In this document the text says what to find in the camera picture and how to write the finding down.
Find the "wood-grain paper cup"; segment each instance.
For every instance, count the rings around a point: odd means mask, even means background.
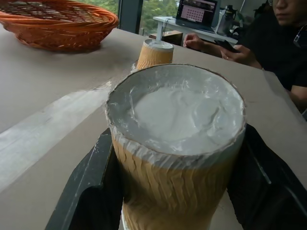
[[[161,87],[203,93],[213,101],[227,95],[223,92],[231,92],[234,97],[223,99],[223,106],[233,111],[232,119],[226,116],[219,122],[237,123],[236,132],[224,145],[209,152],[201,152],[199,140],[175,141],[172,149],[169,142],[148,135],[131,108]],[[245,133],[245,103],[236,88],[221,75],[198,67],[154,66],[129,75],[110,93],[106,116],[125,183],[123,214],[128,228],[209,229]],[[182,154],[179,146],[189,149],[188,154]]]
[[[143,43],[137,69],[172,63],[173,53],[174,46],[172,44],[147,39]]]

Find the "wicker basket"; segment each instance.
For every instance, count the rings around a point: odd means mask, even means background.
[[[69,0],[9,0],[0,6],[0,22],[28,46],[90,52],[117,27],[118,18],[100,7]]]

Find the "table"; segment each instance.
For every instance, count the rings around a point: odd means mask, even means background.
[[[237,40],[227,37],[227,36],[221,36],[217,33],[209,33],[206,31],[196,30],[189,27],[177,25],[175,23],[175,19],[173,17],[153,17],[154,20],[158,22],[158,28],[157,28],[157,40],[162,39],[162,30],[164,23],[166,24],[166,27],[172,30],[178,30],[180,32],[183,32],[184,34],[190,34],[190,33],[196,33],[200,38],[205,39],[210,42],[214,42],[214,40],[226,40],[230,44],[235,45],[237,43]]]
[[[102,49],[58,54],[0,28],[0,229],[45,228],[73,169],[107,128],[107,93],[145,37],[114,29]],[[269,72],[175,46],[175,63],[219,72],[247,102],[247,120],[307,188],[307,125]],[[211,230],[241,230],[226,193]]]

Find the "bottle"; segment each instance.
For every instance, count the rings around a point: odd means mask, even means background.
[[[233,26],[233,22],[236,18],[236,10],[232,5],[226,7],[225,13],[222,16],[219,28],[217,30],[218,35],[229,35],[229,31]]]

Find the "smartphone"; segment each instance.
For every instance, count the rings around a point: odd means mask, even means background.
[[[240,53],[240,51],[236,50],[235,48],[233,48],[233,46],[227,42],[226,40],[224,41],[219,41],[219,40],[215,40],[215,43],[227,50],[229,50],[230,52],[233,52],[233,53]]]

